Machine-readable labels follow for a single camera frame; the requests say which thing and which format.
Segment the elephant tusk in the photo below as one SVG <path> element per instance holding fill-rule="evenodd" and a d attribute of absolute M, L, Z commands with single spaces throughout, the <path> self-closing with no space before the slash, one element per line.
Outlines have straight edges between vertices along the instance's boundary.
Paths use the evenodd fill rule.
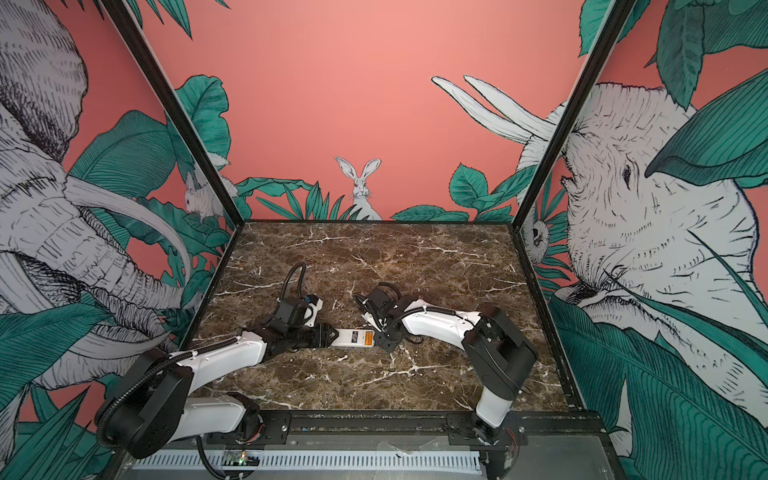
<path fill-rule="evenodd" d="M 188 282 L 192 272 L 192 264 L 187 247 L 184 246 L 179 234 L 165 220 L 156 213 L 148 210 L 146 207 L 134 202 L 133 200 L 110 192 L 96 185 L 90 184 L 77 177 L 67 176 L 67 183 L 64 189 L 64 196 L 74 205 L 79 207 L 104 208 L 116 214 L 123 214 L 127 217 L 135 218 L 154 228 L 161 235 L 166 237 L 174 248 L 178 251 L 184 262 L 184 277 Z"/>

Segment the wall mural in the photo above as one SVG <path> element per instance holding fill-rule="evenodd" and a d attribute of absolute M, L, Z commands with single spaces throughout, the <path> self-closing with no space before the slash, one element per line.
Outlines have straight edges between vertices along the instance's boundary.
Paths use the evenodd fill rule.
<path fill-rule="evenodd" d="M 608 4 L 583 4 L 584 50 Z M 649 5 L 636 4 L 622 37 Z M 645 68 L 663 87 L 594 87 L 526 219 L 526 250 L 628 478 L 768 478 L 768 306 L 753 275 L 749 190 L 768 178 L 768 70 L 691 105 L 706 56 L 768 47 L 768 2 L 651 6 L 664 13 Z M 603 78 L 635 61 L 614 51 Z M 506 118 L 439 84 L 485 128 L 524 143 L 521 165 L 538 163 L 558 110 L 540 119 L 467 81 Z"/>
<path fill-rule="evenodd" d="M 42 0 L 0 2 L 0 18 L 0 478 L 94 478 L 111 451 L 95 441 L 90 387 L 64 405 L 62 396 L 114 384 L 148 349 L 178 348 L 232 224 L 199 177 L 195 207 L 153 196 L 176 167 L 196 167 L 173 125 L 140 111 L 92 138 L 65 171 L 86 64 Z M 216 81 L 193 78 L 179 95 L 207 104 Z M 200 114 L 211 157 L 226 157 L 226 121 Z M 136 242 L 159 244 L 171 273 L 145 273 L 127 252 Z"/>

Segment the elephant ear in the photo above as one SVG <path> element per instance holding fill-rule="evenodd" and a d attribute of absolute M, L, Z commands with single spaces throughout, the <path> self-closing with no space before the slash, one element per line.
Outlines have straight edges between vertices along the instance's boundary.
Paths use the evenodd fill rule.
<path fill-rule="evenodd" d="M 0 18 L 0 103 L 33 144 L 61 162 L 88 87 L 83 60 L 45 2 L 2 2 Z"/>

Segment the pink wall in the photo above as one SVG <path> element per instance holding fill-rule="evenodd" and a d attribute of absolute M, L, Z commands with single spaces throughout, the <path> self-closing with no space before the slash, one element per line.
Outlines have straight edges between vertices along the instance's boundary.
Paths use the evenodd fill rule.
<path fill-rule="evenodd" d="M 480 128 L 432 76 L 466 86 L 470 74 L 545 116 L 567 99 L 584 61 L 579 2 L 187 2 L 192 39 L 139 3 L 175 88 L 198 74 L 223 82 L 225 177 L 319 180 L 332 199 L 346 195 L 344 209 L 352 181 L 333 158 L 358 173 L 381 158 L 368 186 L 384 219 L 416 204 L 470 211 L 448 192 L 460 163 L 491 188 L 515 171 L 521 147 Z M 277 218 L 249 204 L 254 218 Z"/>

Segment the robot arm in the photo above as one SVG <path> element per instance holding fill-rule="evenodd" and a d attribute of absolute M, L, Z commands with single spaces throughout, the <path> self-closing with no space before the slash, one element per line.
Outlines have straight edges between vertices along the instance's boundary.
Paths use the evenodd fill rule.
<path fill-rule="evenodd" d="M 431 336 L 466 351 L 483 384 L 475 408 L 480 421 L 475 430 L 488 439 L 498 437 L 498 429 L 536 363 L 536 346 L 493 305 L 485 303 L 478 311 L 462 312 L 431 305 L 416 296 L 402 296 L 388 283 L 379 286 L 389 287 L 396 297 L 377 287 L 367 297 L 355 298 L 363 317 L 376 330 L 376 344 L 392 352 L 406 335 Z"/>

